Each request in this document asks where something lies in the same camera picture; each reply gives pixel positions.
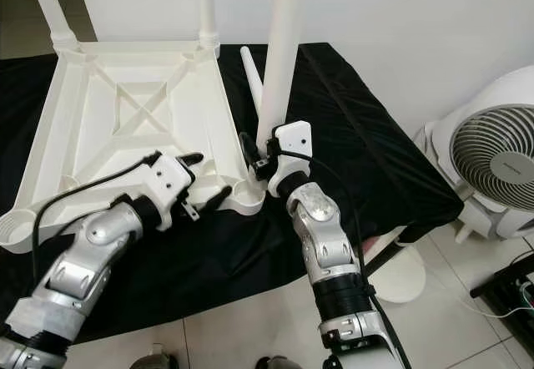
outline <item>black cable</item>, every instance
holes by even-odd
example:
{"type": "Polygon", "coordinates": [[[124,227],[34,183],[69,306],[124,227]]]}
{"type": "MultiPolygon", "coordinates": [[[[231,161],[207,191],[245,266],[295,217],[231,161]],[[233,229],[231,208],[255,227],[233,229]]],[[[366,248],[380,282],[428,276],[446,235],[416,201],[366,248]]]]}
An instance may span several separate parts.
{"type": "Polygon", "coordinates": [[[528,244],[528,246],[531,247],[531,250],[534,250],[534,246],[532,246],[532,244],[526,239],[526,237],[523,237],[523,241],[525,241],[528,244]]]}
{"type": "Polygon", "coordinates": [[[47,211],[50,206],[55,204],[56,202],[67,198],[68,196],[77,194],[78,192],[87,190],[89,188],[95,187],[97,185],[107,183],[108,181],[111,181],[113,179],[117,179],[118,177],[121,177],[135,169],[137,169],[141,164],[154,164],[154,162],[161,156],[160,152],[156,152],[154,154],[151,154],[149,156],[145,156],[142,158],[139,162],[132,164],[131,166],[127,167],[126,169],[122,169],[118,171],[115,174],[111,174],[109,176],[103,177],[102,179],[97,179],[91,183],[84,184],[82,186],[79,186],[78,188],[74,188],[72,190],[63,192],[60,195],[54,196],[51,200],[49,200],[47,203],[43,205],[43,207],[39,210],[37,215],[35,216],[35,221],[33,222],[33,231],[32,231],[32,269],[33,269],[33,285],[37,286],[39,282],[39,256],[38,256],[38,250],[39,250],[39,226],[41,225],[41,219],[43,218],[45,212],[47,211]]]}
{"type": "Polygon", "coordinates": [[[519,254],[518,256],[516,256],[514,259],[511,260],[509,266],[512,266],[514,263],[517,262],[518,259],[521,259],[523,256],[530,255],[530,254],[534,254],[534,250],[528,250],[527,252],[523,252],[522,254],[519,254]]]}
{"type": "MultiPolygon", "coordinates": [[[[299,159],[308,160],[309,162],[317,164],[322,169],[324,169],[329,174],[331,174],[340,183],[341,189],[345,193],[345,197],[349,202],[349,207],[350,207],[350,210],[352,211],[352,215],[354,217],[354,230],[355,230],[355,238],[356,238],[356,244],[357,244],[356,245],[356,250],[357,250],[357,255],[358,255],[358,261],[360,262],[361,278],[364,281],[364,285],[369,288],[369,279],[367,278],[367,272],[366,272],[366,269],[365,269],[363,240],[361,239],[360,218],[358,216],[354,200],[352,199],[352,196],[350,195],[350,191],[347,188],[347,186],[345,185],[345,181],[343,181],[343,179],[333,169],[331,169],[327,164],[321,162],[320,160],[318,160],[318,159],[316,159],[314,157],[307,156],[305,154],[298,154],[296,152],[289,152],[287,150],[280,150],[278,153],[279,154],[283,154],[285,156],[290,156],[290,157],[293,157],[293,158],[299,158],[299,159]]],[[[373,304],[375,305],[376,310],[378,310],[378,312],[380,313],[380,316],[382,316],[382,321],[384,322],[385,328],[388,331],[395,348],[399,352],[400,359],[402,360],[402,363],[403,363],[405,369],[411,369],[411,365],[410,365],[410,361],[408,360],[408,356],[406,355],[406,352],[404,351],[404,348],[403,348],[403,346],[401,344],[401,340],[399,340],[399,337],[397,336],[395,328],[391,324],[390,318],[386,315],[386,313],[384,311],[384,308],[382,308],[382,305],[380,304],[380,302],[378,301],[376,296],[374,294],[370,293],[369,297],[370,297],[371,301],[373,302],[373,304]]]]}

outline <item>black stand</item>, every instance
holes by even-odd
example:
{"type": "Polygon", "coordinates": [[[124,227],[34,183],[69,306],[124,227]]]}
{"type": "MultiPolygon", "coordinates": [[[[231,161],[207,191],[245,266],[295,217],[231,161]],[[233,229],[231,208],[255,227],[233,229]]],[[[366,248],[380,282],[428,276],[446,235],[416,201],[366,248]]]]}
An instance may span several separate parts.
{"type": "MultiPolygon", "coordinates": [[[[534,272],[534,255],[496,272],[484,284],[470,291],[473,298],[480,296],[497,315],[505,315],[524,305],[517,283],[528,282],[526,275],[534,272]]],[[[517,311],[502,318],[506,327],[534,358],[534,317],[529,311],[517,311]]]]}

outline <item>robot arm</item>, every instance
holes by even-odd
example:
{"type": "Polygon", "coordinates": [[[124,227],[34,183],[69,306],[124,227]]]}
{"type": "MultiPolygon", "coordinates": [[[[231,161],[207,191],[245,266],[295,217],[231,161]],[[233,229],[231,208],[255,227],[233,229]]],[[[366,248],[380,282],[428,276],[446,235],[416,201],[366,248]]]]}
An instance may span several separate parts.
{"type": "Polygon", "coordinates": [[[241,136],[244,155],[257,179],[267,179],[272,196],[285,202],[302,253],[315,303],[320,313],[321,339],[332,351],[323,368],[408,369],[372,303],[372,286],[362,277],[359,261],[340,225],[340,210],[309,179],[309,161],[284,155],[287,151],[311,157],[311,129],[304,121],[273,131],[267,158],[254,142],[241,136]]]}
{"type": "MultiPolygon", "coordinates": [[[[156,155],[135,200],[123,195],[110,209],[80,220],[73,244],[53,263],[28,298],[6,320],[0,338],[2,369],[57,369],[106,286],[111,265],[145,231],[166,230],[170,209],[180,203],[192,220],[197,212],[185,200],[194,181],[181,159],[156,155]]],[[[202,155],[196,154],[191,163],[202,155]]]]}

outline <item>table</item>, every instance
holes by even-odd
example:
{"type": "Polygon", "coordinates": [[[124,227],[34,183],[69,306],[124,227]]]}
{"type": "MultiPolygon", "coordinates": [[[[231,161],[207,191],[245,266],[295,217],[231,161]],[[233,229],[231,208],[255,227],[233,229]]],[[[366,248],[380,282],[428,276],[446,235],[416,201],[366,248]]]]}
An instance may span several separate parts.
{"type": "MultiPolygon", "coordinates": [[[[263,77],[267,48],[250,46],[263,77]]],[[[22,178],[55,55],[0,61],[0,214],[8,211],[22,178]]],[[[239,45],[223,45],[220,72],[235,126],[256,133],[257,118],[239,45]]],[[[300,45],[287,121],[312,126],[314,156],[348,186],[364,238],[405,226],[398,242],[373,259],[376,270],[402,245],[454,220],[463,204],[387,113],[357,72],[327,43],[300,45]]],[[[335,179],[312,165],[312,179],[340,206],[350,229],[348,202],[335,179]]],[[[72,241],[42,246],[43,268],[72,241]]],[[[30,286],[30,256],[0,250],[0,319],[30,286]]],[[[113,268],[108,288],[77,342],[153,326],[262,291],[305,274],[300,242],[278,200],[266,198],[254,216],[220,211],[198,223],[174,223],[148,234],[113,268]]]]}

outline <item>tiled floor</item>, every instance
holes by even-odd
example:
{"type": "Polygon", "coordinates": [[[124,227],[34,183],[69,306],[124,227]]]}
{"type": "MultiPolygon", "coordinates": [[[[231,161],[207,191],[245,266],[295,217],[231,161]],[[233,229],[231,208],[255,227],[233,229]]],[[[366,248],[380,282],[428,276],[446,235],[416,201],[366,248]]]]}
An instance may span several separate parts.
{"type": "MultiPolygon", "coordinates": [[[[51,53],[48,28],[35,0],[2,0],[0,58],[51,53]]],[[[81,40],[94,39],[82,0],[60,0],[81,40]]],[[[529,250],[523,240],[454,242],[454,225],[417,243],[426,265],[423,294],[403,305],[384,304],[414,369],[532,369],[534,361],[498,319],[468,310],[459,299],[492,272],[529,250]]],[[[305,278],[285,287],[220,306],[162,326],[74,346],[69,368],[127,368],[163,343],[180,367],[252,368],[263,355],[284,354],[304,368],[327,356],[317,332],[319,317],[305,278]]]]}

